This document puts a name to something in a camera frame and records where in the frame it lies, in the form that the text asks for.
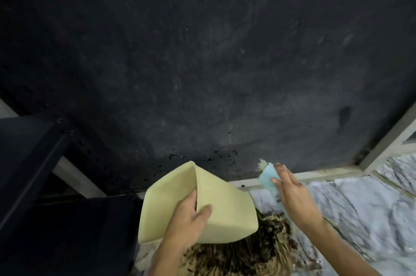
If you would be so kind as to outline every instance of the yellow plastic container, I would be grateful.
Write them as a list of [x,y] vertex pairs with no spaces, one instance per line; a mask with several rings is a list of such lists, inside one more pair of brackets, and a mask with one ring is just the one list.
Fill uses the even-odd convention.
[[179,200],[197,188],[196,210],[211,204],[213,211],[198,243],[229,243],[258,229],[251,196],[187,162],[159,179],[147,190],[138,228],[138,242],[162,239]]

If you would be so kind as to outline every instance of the white wooden trim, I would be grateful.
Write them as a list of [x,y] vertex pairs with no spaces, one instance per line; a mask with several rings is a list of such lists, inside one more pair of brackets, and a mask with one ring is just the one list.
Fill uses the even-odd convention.
[[377,146],[360,163],[365,175],[369,175],[375,168],[382,164],[387,157],[406,153],[408,144],[403,144],[416,131],[416,104],[394,125],[394,127],[382,138]]
[[[2,99],[0,99],[0,119],[14,117],[18,117],[18,114],[14,112]],[[85,198],[107,196],[65,157],[62,157],[59,160],[52,172]]]
[[[358,166],[351,165],[347,167],[329,168],[324,170],[295,173],[294,175],[300,182],[307,184],[312,181],[329,181],[351,176],[362,176],[363,172]],[[237,187],[242,190],[263,188],[263,185],[259,182],[257,178],[242,179],[239,181],[231,181],[229,183],[234,187]]]

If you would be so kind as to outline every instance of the person's right hand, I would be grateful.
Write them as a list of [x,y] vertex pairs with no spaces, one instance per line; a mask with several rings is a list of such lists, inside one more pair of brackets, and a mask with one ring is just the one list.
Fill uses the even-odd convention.
[[306,187],[283,164],[275,164],[280,180],[270,179],[280,191],[280,198],[290,218],[303,232],[313,232],[325,221]]

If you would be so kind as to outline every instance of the hand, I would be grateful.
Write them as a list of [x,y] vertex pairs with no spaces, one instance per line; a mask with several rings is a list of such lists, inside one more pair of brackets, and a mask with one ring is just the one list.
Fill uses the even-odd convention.
[[281,180],[270,179],[279,191],[282,203],[290,218],[304,233],[325,226],[325,221],[306,187],[282,164],[275,164]]
[[162,241],[181,253],[198,241],[212,213],[212,206],[207,205],[197,214],[196,197],[197,192],[194,189],[178,202]]

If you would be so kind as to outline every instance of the yellow dustpan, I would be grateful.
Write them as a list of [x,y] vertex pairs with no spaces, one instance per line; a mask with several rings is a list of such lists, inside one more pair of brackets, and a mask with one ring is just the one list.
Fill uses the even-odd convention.
[[249,194],[187,162],[166,174],[147,190],[138,228],[138,242],[162,239],[176,203],[198,190],[196,210],[211,204],[213,212],[198,243],[229,243],[258,229],[257,214]]

